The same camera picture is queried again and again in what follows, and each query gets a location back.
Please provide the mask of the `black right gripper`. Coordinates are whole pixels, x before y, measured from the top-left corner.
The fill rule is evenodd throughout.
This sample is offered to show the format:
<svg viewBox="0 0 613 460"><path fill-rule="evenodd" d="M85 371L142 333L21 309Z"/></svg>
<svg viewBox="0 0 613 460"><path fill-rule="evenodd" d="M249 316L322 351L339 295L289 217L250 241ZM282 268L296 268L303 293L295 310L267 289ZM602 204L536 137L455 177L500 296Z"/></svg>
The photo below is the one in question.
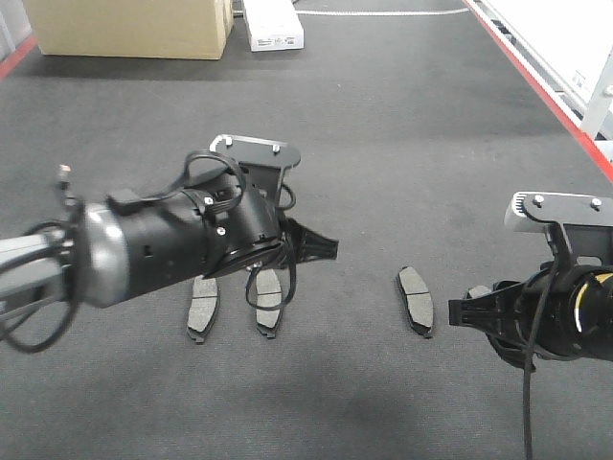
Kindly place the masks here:
<svg viewBox="0 0 613 460"><path fill-rule="evenodd" d="M451 326L488 335L496 354L516 368L528 358L530 334L534 353L543 359L571 361L612 359L612 267L578 265L549 285L548 269L522 283L505 304L513 317L502 319L501 294L469 289L448 301Z"/></svg>

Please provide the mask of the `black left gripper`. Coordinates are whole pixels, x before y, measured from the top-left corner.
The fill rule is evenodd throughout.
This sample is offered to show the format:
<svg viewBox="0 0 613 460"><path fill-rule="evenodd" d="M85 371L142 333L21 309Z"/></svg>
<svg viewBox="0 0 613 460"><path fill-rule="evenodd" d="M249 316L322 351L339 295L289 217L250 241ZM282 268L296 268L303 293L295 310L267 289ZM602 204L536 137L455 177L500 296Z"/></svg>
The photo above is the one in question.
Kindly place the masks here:
<svg viewBox="0 0 613 460"><path fill-rule="evenodd" d="M202 274L207 278L251 265L287 268L294 274L296 264L337 258L338 240L287 218L252 187L240 166L202 172L184 192L204 206L207 249Z"/></svg>

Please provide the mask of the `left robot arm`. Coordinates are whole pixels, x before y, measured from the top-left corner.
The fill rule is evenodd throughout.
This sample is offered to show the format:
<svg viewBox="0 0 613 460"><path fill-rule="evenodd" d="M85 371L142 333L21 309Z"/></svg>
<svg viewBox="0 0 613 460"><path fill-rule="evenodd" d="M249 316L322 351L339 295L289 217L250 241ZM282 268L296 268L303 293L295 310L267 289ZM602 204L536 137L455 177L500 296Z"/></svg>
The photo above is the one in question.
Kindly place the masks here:
<svg viewBox="0 0 613 460"><path fill-rule="evenodd" d="M1 243L1 338L36 354L55 345L81 305L108 308L196 277L266 269L297 278L301 263L333 260L338 243L287 215L276 169L204 156L169 187L131 190L102 203L64 198L66 219L50 219Z"/></svg>

